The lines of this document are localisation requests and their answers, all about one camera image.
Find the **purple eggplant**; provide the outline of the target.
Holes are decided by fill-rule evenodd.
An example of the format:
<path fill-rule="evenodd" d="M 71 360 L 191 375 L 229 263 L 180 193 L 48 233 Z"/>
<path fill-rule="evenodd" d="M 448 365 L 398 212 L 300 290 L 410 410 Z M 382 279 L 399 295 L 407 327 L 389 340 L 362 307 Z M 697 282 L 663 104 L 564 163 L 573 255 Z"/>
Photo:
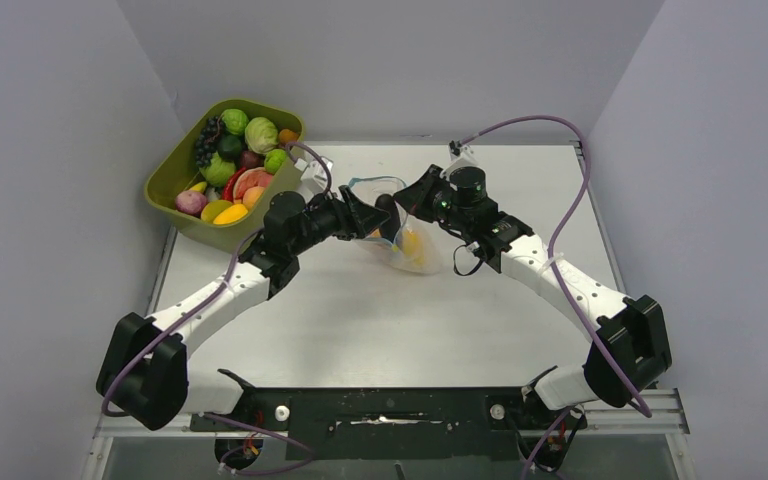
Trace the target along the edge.
<path fill-rule="evenodd" d="M 378 229 L 380 237 L 394 243 L 402 225 L 398 204 L 392 195 L 380 194 L 376 198 L 375 207 L 386 211 L 388 214 L 388 219 Z"/>

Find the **clear zip top bag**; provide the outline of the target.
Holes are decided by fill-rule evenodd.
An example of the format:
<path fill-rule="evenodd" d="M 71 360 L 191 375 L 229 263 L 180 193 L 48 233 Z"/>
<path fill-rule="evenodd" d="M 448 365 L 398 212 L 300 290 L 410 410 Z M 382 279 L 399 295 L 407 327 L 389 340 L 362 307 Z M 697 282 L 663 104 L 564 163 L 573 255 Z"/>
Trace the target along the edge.
<path fill-rule="evenodd" d="M 390 219 L 363 239 L 352 243 L 391 268 L 420 275 L 440 272 L 442 260 L 423 225 L 395 202 L 394 194 L 407 187 L 395 176 L 352 178 L 348 187 L 361 201 L 387 211 Z"/>

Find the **yellow bell pepper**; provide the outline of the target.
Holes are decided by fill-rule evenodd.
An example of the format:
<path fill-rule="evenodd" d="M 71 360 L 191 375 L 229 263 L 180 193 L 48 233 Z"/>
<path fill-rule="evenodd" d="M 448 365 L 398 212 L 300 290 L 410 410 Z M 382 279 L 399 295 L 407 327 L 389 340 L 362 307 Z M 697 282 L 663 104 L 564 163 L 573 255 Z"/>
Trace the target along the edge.
<path fill-rule="evenodd" d="M 402 230 L 400 249 L 405 258 L 410 261 L 415 261 L 422 257 L 424 251 L 423 241 L 416 230 L 408 228 Z"/>

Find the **dark green avocado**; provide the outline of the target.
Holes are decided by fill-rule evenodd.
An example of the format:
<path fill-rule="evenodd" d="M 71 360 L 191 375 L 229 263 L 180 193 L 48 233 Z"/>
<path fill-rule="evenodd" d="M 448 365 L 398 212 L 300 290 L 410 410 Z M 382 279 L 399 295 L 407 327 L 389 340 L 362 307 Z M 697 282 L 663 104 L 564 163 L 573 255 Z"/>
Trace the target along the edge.
<path fill-rule="evenodd" d="M 236 135 L 223 136 L 216 145 L 216 153 L 227 161 L 237 161 L 244 151 L 244 144 Z"/>

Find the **green bumpy fruit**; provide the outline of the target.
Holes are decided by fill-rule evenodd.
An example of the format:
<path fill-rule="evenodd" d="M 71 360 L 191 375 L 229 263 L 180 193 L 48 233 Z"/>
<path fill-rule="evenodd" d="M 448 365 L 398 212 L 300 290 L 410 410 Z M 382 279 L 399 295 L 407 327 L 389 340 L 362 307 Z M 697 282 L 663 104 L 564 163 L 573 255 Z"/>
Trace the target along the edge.
<path fill-rule="evenodd" d="M 229 108 L 225 109 L 219 119 L 221 120 L 225 130 L 232 135 L 242 136 L 249 123 L 248 115 L 241 109 Z"/>

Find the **dark grape bunch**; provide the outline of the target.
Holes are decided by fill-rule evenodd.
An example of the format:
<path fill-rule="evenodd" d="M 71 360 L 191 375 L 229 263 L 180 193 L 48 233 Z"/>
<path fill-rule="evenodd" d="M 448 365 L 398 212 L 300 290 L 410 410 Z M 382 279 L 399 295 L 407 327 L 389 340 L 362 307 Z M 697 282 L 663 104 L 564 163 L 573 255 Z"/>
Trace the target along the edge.
<path fill-rule="evenodd" d="M 224 124 L 219 115 L 209 117 L 194 144 L 194 160 L 198 168 L 211 164 L 217 151 L 217 143 L 224 134 Z"/>

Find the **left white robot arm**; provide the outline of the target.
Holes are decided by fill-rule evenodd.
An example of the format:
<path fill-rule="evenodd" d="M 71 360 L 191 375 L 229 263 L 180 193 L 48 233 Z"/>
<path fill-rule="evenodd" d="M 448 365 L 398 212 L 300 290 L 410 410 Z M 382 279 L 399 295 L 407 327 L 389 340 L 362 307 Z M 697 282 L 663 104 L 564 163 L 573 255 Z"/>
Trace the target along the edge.
<path fill-rule="evenodd" d="M 242 242 L 223 275 L 164 310 L 120 319 L 96 382 L 103 414 L 158 430 L 179 414 L 233 412 L 250 384 L 227 369 L 190 373 L 192 354 L 283 290 L 299 272 L 302 253 L 331 237 L 385 234 L 399 218 L 394 202 L 367 204 L 347 186 L 339 192 L 311 200 L 296 192 L 276 195 L 262 228 Z"/>

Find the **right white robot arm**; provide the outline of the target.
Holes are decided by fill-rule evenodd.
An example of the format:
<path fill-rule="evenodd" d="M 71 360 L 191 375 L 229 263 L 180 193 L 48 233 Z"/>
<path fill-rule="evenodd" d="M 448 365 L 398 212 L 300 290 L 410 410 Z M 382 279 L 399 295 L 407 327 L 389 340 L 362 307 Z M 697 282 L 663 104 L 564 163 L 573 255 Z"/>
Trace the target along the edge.
<path fill-rule="evenodd" d="M 500 209 L 478 167 L 446 174 L 433 165 L 394 200 L 460 239 L 483 264 L 530 288 L 589 339 L 582 364 L 552 367 L 527 386 L 522 411 L 528 422 L 545 427 L 562 409 L 591 401 L 650 413 L 642 392 L 672 364 L 657 301 L 633 299 L 563 259 L 530 226 Z"/>

